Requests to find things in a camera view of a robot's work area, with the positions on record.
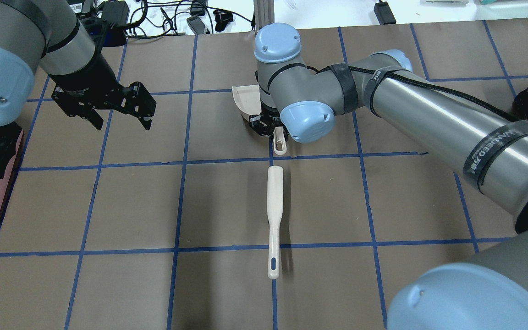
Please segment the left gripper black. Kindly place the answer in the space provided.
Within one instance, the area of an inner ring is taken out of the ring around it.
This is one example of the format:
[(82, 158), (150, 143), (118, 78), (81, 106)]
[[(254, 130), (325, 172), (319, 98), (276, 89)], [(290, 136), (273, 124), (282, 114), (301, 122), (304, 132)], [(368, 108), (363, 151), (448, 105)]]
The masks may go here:
[(103, 117), (98, 110), (116, 110), (139, 120), (145, 130), (151, 129), (156, 101), (139, 81), (122, 85), (100, 52), (82, 69), (52, 75), (56, 86), (52, 98), (69, 117), (80, 117), (101, 130)]

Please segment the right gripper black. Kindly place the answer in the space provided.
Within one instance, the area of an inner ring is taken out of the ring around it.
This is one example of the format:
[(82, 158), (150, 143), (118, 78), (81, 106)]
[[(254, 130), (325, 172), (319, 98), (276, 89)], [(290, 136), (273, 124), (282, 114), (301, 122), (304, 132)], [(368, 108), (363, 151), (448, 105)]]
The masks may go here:
[(286, 129), (279, 113), (248, 115), (249, 127), (260, 136), (273, 137), (276, 128)]

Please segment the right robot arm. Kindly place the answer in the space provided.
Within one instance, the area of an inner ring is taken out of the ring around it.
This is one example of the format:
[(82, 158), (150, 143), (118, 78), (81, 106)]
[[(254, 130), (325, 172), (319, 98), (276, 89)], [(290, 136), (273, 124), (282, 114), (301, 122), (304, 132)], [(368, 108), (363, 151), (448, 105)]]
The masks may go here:
[(432, 268), (392, 299), (388, 330), (528, 330), (528, 121), (413, 74), (404, 52), (375, 52), (312, 73), (299, 32), (273, 23), (255, 36), (264, 125), (296, 142), (327, 135), (366, 107), (515, 218), (516, 236)]

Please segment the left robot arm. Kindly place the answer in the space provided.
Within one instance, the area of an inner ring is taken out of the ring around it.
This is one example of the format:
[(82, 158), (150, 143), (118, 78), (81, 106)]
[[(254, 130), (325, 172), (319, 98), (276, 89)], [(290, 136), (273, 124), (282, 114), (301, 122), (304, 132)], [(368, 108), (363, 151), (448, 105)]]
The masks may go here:
[(65, 0), (0, 0), (0, 126), (19, 117), (42, 69), (68, 117), (104, 125), (98, 110), (130, 115), (148, 130), (156, 102), (141, 82), (120, 84), (101, 50), (114, 24), (80, 20)]

